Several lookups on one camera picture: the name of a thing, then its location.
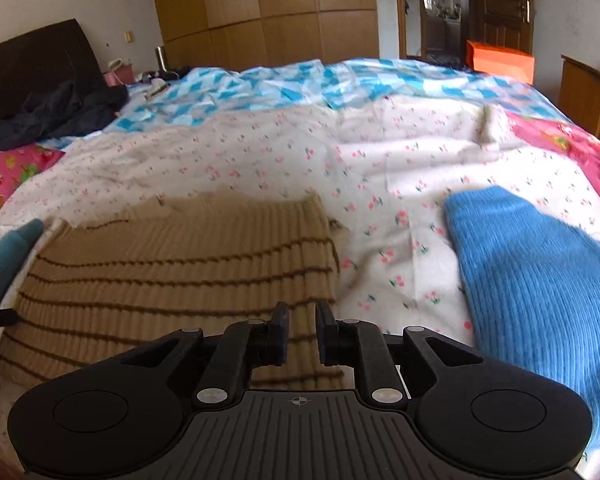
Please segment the dark clothes pile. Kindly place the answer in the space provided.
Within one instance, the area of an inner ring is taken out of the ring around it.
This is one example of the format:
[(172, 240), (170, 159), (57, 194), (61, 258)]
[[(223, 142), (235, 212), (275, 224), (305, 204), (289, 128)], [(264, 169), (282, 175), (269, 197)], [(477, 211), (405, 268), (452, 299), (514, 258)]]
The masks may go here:
[(80, 93), (68, 80), (48, 93), (31, 93), (20, 111), (0, 121), (0, 151), (64, 136), (86, 136), (111, 124), (129, 99), (125, 86), (106, 84)]

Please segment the wooden door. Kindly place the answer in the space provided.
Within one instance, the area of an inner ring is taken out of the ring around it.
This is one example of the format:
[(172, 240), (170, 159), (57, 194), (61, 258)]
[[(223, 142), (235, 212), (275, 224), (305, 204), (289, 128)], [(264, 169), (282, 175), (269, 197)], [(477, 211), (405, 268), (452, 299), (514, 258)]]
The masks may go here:
[(469, 0), (469, 39), (531, 54), (533, 19), (533, 0)]

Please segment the beige brown-striped ribbed sweater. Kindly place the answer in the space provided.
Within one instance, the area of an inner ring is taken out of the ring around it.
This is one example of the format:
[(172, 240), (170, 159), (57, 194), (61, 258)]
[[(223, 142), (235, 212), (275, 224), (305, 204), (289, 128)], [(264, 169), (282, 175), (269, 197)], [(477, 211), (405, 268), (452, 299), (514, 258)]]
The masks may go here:
[(315, 305), (335, 298), (337, 236), (313, 194), (148, 200), (111, 220), (67, 224), (18, 288), (0, 374), (30, 388), (180, 328), (219, 335), (286, 304), (286, 363), (256, 370), (253, 387), (340, 389), (342, 371), (318, 357), (314, 321)]

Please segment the dark headboard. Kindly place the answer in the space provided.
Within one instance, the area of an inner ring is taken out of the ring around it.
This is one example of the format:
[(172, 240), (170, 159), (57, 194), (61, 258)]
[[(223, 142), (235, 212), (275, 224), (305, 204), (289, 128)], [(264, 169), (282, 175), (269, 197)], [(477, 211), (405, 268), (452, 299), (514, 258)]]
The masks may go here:
[(80, 91), (105, 84), (95, 53), (72, 18), (0, 43), (0, 121), (19, 113), (31, 93), (55, 90), (67, 80)]

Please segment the blue white checkered quilt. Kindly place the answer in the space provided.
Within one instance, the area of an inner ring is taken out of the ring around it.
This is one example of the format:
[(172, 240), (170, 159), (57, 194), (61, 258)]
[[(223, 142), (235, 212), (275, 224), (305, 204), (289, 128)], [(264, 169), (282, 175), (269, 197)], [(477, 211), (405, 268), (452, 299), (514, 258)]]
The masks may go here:
[(539, 90), (510, 77), (415, 60), (355, 58), (328, 65), (312, 60), (243, 72), (194, 68), (149, 100), (141, 86), (134, 88), (130, 102), (104, 131), (133, 133), (161, 125), (198, 126), (212, 115), (230, 110), (276, 110), (295, 105), (340, 110), (394, 94), (496, 104), (534, 118), (566, 117)]

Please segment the white cherry-print bed sheet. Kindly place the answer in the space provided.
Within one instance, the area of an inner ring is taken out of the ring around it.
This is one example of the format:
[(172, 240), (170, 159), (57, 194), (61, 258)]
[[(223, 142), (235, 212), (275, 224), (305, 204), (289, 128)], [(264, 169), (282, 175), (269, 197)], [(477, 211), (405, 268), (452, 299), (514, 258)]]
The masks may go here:
[[(148, 200), (316, 195), (338, 228), (337, 320), (375, 324), (405, 389), (367, 404), (340, 389), (196, 391), (222, 336), (180, 328), (30, 388), (0, 374), (0, 479), (600, 479), (580, 394), (477, 346), (444, 202), (499, 186), (600, 241), (600, 141), (497, 105), (388, 98), (332, 112), (227, 112), (196, 127), (74, 142), (0, 210), (0, 238)], [(0, 328), (0, 341), (4, 331)]]

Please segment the bright blue knit sweater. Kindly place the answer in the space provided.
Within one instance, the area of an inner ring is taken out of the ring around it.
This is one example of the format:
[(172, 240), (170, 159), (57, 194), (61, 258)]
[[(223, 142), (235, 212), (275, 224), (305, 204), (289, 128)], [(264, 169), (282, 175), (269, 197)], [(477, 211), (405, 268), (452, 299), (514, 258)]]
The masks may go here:
[(600, 241), (499, 186), (443, 209), (478, 348), (580, 394), (600, 448)]

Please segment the teal fuzzy sweater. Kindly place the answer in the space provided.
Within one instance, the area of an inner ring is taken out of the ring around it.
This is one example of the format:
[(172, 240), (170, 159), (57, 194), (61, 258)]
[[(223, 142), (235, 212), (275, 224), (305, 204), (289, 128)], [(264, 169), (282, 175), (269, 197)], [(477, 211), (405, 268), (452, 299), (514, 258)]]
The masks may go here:
[(43, 222), (35, 219), (0, 238), (0, 304), (43, 232)]

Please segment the orange box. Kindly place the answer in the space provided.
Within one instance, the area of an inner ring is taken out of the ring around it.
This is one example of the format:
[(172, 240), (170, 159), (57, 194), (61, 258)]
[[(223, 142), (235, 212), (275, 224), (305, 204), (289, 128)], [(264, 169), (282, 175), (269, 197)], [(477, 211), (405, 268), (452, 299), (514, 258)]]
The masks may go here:
[(522, 51), (466, 41), (467, 64), (475, 72), (533, 84), (535, 58)]

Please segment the wooden wardrobe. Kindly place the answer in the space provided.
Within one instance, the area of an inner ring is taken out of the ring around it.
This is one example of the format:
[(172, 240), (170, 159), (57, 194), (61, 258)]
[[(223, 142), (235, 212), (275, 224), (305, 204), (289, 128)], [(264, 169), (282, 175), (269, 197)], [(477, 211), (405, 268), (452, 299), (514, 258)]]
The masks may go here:
[(154, 0), (175, 67), (248, 70), (379, 54), (376, 0)]

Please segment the wooden side cabinet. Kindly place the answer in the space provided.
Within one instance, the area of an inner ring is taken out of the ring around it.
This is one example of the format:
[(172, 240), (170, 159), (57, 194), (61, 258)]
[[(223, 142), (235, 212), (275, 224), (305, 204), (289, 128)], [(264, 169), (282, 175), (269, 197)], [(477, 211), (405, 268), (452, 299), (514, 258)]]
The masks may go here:
[(562, 62), (558, 108), (600, 140), (600, 71), (565, 55)]

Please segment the pink cartoon pillow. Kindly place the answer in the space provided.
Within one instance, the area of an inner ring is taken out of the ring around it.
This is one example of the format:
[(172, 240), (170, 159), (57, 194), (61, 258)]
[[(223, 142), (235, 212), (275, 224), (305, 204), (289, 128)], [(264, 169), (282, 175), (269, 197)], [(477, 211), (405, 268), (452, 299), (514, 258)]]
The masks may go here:
[(0, 210), (20, 185), (52, 168), (64, 155), (62, 151), (38, 144), (0, 151)]

